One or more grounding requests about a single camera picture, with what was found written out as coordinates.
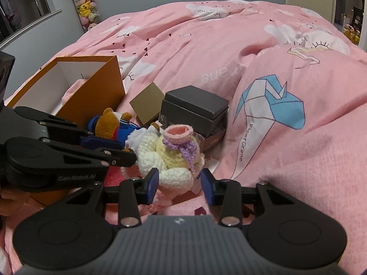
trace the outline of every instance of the teddy bear ear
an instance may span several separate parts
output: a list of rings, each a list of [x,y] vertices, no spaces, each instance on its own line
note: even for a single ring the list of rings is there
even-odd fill
[[[107,113],[109,113],[109,112],[113,112],[113,109],[112,109],[112,108],[110,108],[110,107],[106,108],[106,109],[103,111],[103,114],[107,114]]]

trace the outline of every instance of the purple crochet bow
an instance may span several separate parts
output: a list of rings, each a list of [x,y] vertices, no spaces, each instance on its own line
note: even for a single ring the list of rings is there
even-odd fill
[[[166,147],[170,148],[171,150],[179,150],[183,158],[185,158],[188,161],[188,163],[190,164],[190,171],[192,173],[195,172],[195,167],[194,167],[193,162],[195,160],[197,144],[194,141],[189,140],[182,144],[172,144],[164,138],[162,142]]]

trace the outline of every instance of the metal screw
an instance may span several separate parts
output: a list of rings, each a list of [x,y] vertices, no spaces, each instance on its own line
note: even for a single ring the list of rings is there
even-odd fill
[[[137,220],[135,217],[125,217],[121,219],[120,222],[125,227],[134,227],[139,224],[139,220]]]
[[[238,223],[240,223],[240,220],[237,217],[234,216],[228,216],[222,218],[222,223],[228,227],[236,226]]]

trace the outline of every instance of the hanging plush organizer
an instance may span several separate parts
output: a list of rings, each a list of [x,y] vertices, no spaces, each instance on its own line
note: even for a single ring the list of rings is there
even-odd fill
[[[84,32],[95,27],[100,22],[100,14],[94,0],[74,0]]]

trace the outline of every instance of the pink crochet ring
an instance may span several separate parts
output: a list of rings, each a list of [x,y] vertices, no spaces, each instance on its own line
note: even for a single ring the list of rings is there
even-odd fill
[[[171,144],[180,145],[187,142],[193,133],[189,125],[171,125],[163,132],[163,137]]]

